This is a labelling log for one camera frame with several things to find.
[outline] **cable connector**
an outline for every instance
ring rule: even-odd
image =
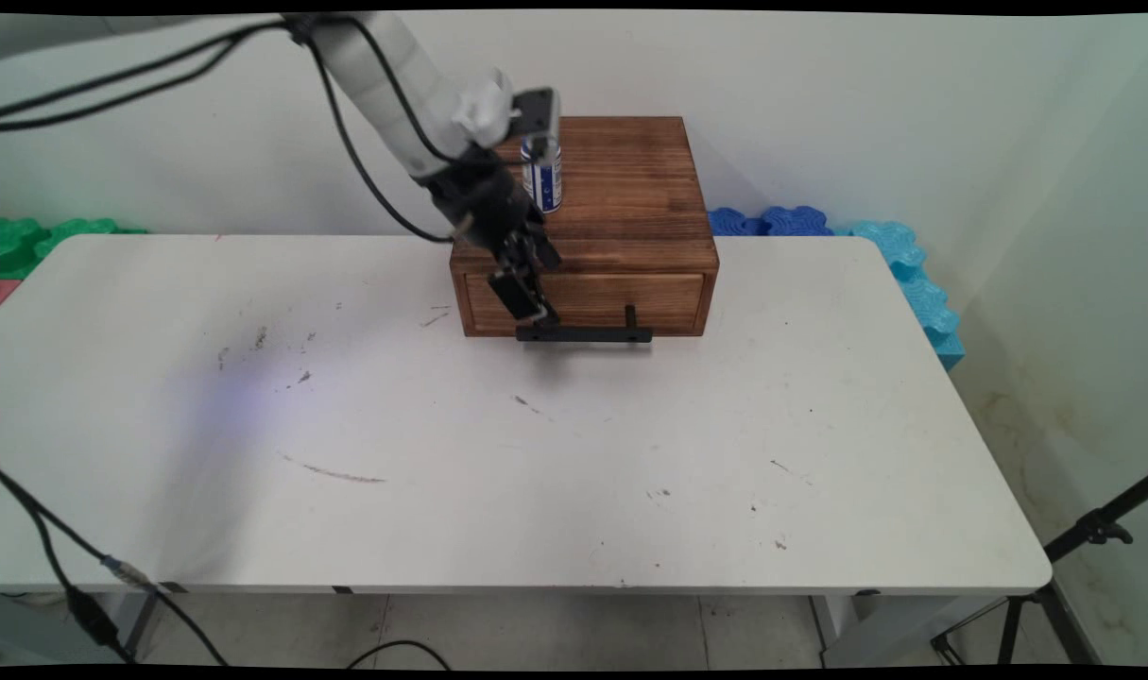
[[[288,33],[292,34],[292,41],[297,45],[309,44],[310,39],[312,39],[313,25],[323,16],[326,16],[326,13],[293,14],[288,23]]]
[[[119,578],[121,581],[124,581],[130,586],[147,592],[157,590],[157,587],[149,580],[149,577],[146,577],[141,570],[137,569],[132,564],[125,563],[125,561],[117,561],[111,555],[103,555],[101,563],[111,571],[113,577]]]

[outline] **drawer front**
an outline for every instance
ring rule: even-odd
[[[625,326],[625,306],[635,306],[638,326],[659,335],[695,335],[704,275],[546,273],[541,284],[561,326]],[[465,275],[465,285],[472,310],[468,334],[513,337],[517,322],[486,275]]]

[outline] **white table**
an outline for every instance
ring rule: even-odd
[[[466,339],[412,237],[75,237],[0,307],[0,468],[191,592],[944,595],[918,620],[1045,585],[875,246],[718,247],[706,335],[627,348]],[[55,586],[0,487],[0,590]]]

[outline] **white wall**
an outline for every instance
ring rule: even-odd
[[[1102,64],[1126,65],[1117,85],[1058,109],[1049,128],[1070,144],[1024,149],[1014,177],[1031,190],[991,207],[1010,241],[962,315],[953,372],[1041,541],[1148,474],[1148,21],[1104,39]],[[1079,115],[1093,125],[1076,130]],[[1101,658],[1143,666],[1148,503],[1123,525],[1134,544],[1079,548],[1056,580]]]
[[[901,219],[959,257],[1101,17],[661,11],[402,13],[453,77],[497,65],[571,115],[681,115],[707,207],[807,203]],[[0,103],[250,18],[0,61]],[[346,105],[349,119],[356,117]],[[364,125],[393,201],[441,226]],[[205,80],[94,119],[0,136],[0,212],[111,215],[157,231],[394,232],[344,157],[305,51],[259,36]],[[936,268],[953,298],[968,291]]]
[[[1041,539],[1147,470],[1147,420],[1130,404],[1148,385],[1148,16],[402,17],[453,77],[497,65],[517,87],[557,87],[569,115],[683,116],[708,208],[807,203],[835,226],[914,226],[963,312],[969,358],[955,382]],[[2,61],[0,103],[247,21]],[[347,103],[344,115],[357,121]],[[352,137],[401,210],[443,227],[371,129]],[[0,136],[0,215],[114,216],[162,232],[398,231],[346,160],[305,51],[272,36],[184,90]],[[1076,238],[1096,233],[1108,237]],[[1032,436],[1008,430],[1019,426]],[[1100,650],[1140,662],[1147,539],[1131,550],[1083,550],[1071,564],[1092,571],[1065,565],[1058,578]]]

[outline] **light blue foam mat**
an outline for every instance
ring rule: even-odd
[[[936,345],[936,355],[944,364],[944,369],[951,370],[955,364],[959,364],[959,361],[963,360],[964,346],[959,341],[959,335],[953,332],[953,334],[945,337],[943,342]]]
[[[914,244],[917,237],[909,226],[898,221],[862,221],[850,232],[876,244],[898,280],[912,280],[921,273],[926,252]]]
[[[925,275],[912,280],[900,280],[901,293],[910,302],[914,316],[918,317],[931,346],[939,348],[959,326],[959,315],[948,309],[948,293],[932,284]]]

